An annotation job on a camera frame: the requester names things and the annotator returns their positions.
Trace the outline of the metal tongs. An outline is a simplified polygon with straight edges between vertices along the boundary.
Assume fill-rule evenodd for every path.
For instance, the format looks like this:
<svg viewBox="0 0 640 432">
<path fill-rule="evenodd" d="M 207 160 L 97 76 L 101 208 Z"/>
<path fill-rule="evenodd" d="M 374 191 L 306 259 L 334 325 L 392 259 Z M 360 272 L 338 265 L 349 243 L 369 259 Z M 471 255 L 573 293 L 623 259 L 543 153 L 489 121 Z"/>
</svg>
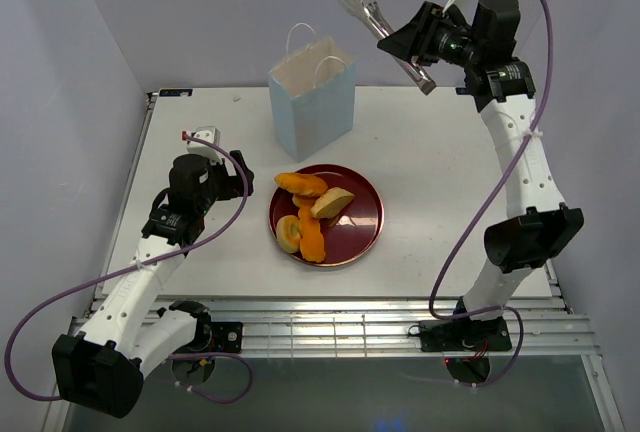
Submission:
<svg viewBox="0 0 640 432">
<path fill-rule="evenodd" d="M 342 9 L 360 21 L 377 41 L 388 37 L 394 32 L 391 25 L 381 13 L 379 4 L 376 0 L 338 1 Z M 403 62 L 398 58 L 395 58 L 395 62 L 425 96 L 429 95 L 436 89 L 437 85 L 435 81 L 429 76 L 424 68 Z"/>
</svg>

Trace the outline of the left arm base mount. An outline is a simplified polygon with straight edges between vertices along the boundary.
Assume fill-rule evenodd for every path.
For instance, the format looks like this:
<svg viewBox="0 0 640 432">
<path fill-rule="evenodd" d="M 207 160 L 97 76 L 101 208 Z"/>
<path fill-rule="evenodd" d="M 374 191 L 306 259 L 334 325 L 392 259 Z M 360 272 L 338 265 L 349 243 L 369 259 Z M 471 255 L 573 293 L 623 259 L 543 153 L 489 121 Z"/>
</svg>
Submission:
<svg viewBox="0 0 640 432">
<path fill-rule="evenodd" d="M 198 321 L 194 339 L 178 348 L 176 353 L 240 353 L 243 328 L 242 322 Z"/>
</svg>

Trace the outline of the pointed cone bread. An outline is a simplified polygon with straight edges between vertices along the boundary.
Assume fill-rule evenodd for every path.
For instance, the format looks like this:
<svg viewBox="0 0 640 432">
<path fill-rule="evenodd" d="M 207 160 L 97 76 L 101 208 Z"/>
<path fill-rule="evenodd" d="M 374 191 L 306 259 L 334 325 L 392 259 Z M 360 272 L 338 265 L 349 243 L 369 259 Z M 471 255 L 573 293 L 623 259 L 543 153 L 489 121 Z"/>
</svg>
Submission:
<svg viewBox="0 0 640 432">
<path fill-rule="evenodd" d="M 331 219 L 338 215 L 355 198 L 343 188 L 333 187 L 320 196 L 311 207 L 311 215 L 316 219 Z"/>
</svg>

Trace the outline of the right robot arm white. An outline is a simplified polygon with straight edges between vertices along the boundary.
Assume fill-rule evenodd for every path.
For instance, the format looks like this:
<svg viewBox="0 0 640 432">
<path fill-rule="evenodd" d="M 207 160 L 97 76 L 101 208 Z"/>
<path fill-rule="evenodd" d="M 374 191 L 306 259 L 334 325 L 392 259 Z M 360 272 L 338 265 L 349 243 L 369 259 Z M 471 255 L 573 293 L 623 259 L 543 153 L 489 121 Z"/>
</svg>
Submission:
<svg viewBox="0 0 640 432">
<path fill-rule="evenodd" d="M 454 5 L 425 2 L 402 28 L 378 43 L 380 50 L 412 65 L 439 60 L 463 68 L 458 94 L 473 98 L 493 141 L 502 171 L 506 218 L 484 232 L 486 262 L 452 317 L 422 321 L 424 352 L 508 351 L 504 308 L 521 282 L 556 257 L 584 224 L 559 192 L 536 123 L 541 104 L 529 67 L 513 52 L 520 22 L 517 0 L 478 0 L 466 21 Z"/>
</svg>

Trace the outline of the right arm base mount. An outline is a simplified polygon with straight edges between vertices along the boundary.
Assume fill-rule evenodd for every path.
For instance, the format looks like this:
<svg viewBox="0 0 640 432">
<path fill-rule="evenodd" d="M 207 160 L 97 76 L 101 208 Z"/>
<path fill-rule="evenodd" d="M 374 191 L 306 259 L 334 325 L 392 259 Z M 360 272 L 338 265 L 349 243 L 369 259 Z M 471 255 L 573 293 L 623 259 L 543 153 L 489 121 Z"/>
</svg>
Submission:
<svg viewBox="0 0 640 432">
<path fill-rule="evenodd" d="M 407 335 L 420 340 L 422 352 L 508 352 L 511 339 L 503 318 L 488 321 L 469 318 L 455 321 L 420 321 Z"/>
</svg>

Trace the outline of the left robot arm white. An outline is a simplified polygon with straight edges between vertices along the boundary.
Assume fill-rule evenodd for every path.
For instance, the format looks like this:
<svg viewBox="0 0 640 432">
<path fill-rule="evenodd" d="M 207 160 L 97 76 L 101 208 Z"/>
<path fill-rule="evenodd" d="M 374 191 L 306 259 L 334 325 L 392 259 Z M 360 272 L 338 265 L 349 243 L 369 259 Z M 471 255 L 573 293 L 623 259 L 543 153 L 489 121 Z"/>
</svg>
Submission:
<svg viewBox="0 0 640 432">
<path fill-rule="evenodd" d="M 236 170 L 208 147 L 174 159 L 169 186 L 153 202 L 132 259 L 100 309 L 76 335 L 61 335 L 52 359 L 62 399 L 122 418 L 135 406 L 145 378 L 174 353 L 185 354 L 205 377 L 219 352 L 218 331 L 207 308 L 181 300 L 144 327 L 146 314 L 169 277 L 185 260 L 186 247 L 205 228 L 205 215 L 217 201 L 251 195 L 253 172 L 242 153 L 230 153 Z"/>
</svg>

